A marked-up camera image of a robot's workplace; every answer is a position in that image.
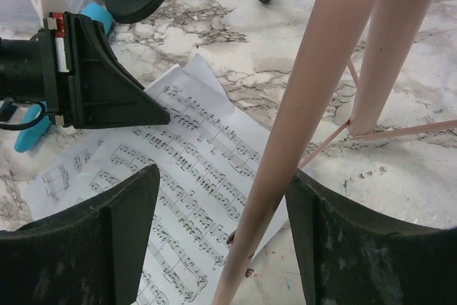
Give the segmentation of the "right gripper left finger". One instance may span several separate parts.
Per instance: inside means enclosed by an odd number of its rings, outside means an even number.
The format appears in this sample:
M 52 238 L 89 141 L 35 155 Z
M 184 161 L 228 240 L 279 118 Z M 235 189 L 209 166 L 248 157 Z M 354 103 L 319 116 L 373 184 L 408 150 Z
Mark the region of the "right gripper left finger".
M 1 231 L 1 303 L 133 304 L 159 182 L 149 165 L 57 214 Z

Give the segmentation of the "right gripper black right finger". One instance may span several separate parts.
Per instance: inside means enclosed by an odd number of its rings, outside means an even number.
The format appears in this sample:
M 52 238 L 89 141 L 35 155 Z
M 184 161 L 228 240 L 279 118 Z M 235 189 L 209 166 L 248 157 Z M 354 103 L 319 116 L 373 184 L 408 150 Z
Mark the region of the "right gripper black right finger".
M 454 304 L 456 230 L 369 209 L 302 171 L 286 195 L 307 304 Z

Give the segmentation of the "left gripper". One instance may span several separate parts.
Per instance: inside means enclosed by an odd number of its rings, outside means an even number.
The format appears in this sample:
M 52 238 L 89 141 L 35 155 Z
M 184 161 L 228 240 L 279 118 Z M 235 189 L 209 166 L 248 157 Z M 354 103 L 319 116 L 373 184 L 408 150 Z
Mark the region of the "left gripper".
M 103 24 L 70 12 L 51 12 L 34 40 L 1 40 L 1 100 L 44 101 L 53 124 L 76 129 L 170 122 L 118 61 Z

